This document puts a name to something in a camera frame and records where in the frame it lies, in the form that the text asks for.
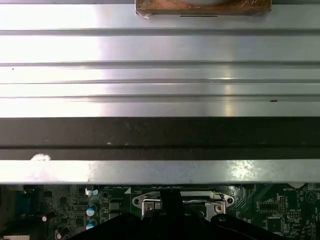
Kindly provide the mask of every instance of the aluminum panel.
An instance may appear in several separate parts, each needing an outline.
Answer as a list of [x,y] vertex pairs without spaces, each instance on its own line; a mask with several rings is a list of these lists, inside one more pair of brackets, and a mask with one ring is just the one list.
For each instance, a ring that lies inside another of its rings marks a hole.
[[213,161],[0,161],[0,184],[314,183],[319,159]]
[[320,116],[319,11],[145,19],[133,4],[3,4],[0,116]]

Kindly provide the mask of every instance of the motherboard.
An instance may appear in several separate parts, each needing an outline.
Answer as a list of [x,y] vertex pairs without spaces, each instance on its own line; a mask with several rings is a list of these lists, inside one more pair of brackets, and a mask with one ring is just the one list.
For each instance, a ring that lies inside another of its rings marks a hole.
[[287,238],[320,239],[320,184],[1,186],[0,224],[6,232],[37,219],[29,239],[68,239],[124,213],[147,216],[161,207],[162,189],[179,189],[183,204],[208,220],[226,213]]

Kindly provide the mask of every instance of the capacitor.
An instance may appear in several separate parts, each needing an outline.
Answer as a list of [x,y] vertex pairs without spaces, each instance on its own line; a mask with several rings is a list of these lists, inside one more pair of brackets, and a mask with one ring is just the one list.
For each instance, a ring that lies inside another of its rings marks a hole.
[[50,219],[53,219],[56,216],[56,213],[54,211],[49,212],[46,215],[43,215],[41,220],[42,222],[48,222]]
[[59,231],[56,234],[56,239],[62,239],[65,235],[67,235],[70,232],[70,228],[65,226],[64,228],[62,228],[61,231]]
[[89,229],[92,229],[94,228],[95,226],[98,225],[98,222],[95,220],[95,219],[92,219],[88,222],[88,224],[86,225],[85,229],[86,230],[89,230]]
[[97,205],[95,204],[90,205],[86,210],[86,215],[89,217],[92,217],[93,215],[96,214],[97,209],[98,209]]

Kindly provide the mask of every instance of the black plastic part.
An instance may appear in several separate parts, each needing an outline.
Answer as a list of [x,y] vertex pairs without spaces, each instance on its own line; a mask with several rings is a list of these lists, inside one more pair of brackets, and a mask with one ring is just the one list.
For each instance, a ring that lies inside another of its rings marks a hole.
[[3,160],[319,159],[319,117],[2,118]]

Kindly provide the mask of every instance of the brown tape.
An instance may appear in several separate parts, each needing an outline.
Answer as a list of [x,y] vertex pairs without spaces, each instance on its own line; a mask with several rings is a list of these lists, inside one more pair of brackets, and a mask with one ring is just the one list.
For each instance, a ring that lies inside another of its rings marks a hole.
[[196,6],[177,0],[136,0],[136,11],[143,15],[257,15],[271,11],[271,0],[233,0],[220,5]]

